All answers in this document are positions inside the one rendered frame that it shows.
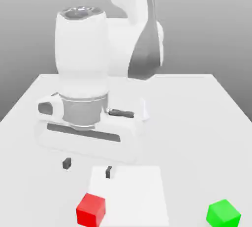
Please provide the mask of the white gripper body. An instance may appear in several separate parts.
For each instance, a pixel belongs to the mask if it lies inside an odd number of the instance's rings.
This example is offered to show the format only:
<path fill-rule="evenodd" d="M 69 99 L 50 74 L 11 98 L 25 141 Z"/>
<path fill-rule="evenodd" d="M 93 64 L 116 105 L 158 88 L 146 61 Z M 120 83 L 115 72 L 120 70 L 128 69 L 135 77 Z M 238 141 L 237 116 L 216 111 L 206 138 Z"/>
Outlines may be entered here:
<path fill-rule="evenodd" d="M 90 131 L 76 131 L 46 121 L 38 121 L 33 131 L 38 145 L 46 148 L 134 163 L 139 156 L 142 126 L 134 118 L 110 117 Z"/>

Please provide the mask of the small red cube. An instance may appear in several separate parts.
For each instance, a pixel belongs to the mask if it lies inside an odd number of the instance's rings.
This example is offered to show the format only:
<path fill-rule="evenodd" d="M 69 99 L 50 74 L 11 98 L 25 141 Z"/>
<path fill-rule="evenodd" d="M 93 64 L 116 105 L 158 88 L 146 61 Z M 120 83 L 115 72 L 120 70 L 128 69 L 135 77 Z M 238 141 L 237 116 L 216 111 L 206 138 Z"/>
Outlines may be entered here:
<path fill-rule="evenodd" d="M 105 199 L 86 193 L 76 207 L 76 218 L 79 225 L 99 227 L 106 214 Z"/>

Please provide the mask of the small green cube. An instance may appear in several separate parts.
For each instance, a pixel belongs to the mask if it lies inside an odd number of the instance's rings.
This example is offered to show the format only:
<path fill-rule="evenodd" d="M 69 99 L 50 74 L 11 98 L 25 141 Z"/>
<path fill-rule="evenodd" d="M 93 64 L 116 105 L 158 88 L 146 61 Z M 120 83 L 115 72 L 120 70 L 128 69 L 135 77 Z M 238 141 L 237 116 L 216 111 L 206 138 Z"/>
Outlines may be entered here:
<path fill-rule="evenodd" d="M 211 227 L 238 227 L 241 213 L 226 199 L 210 204 L 206 221 Z"/>

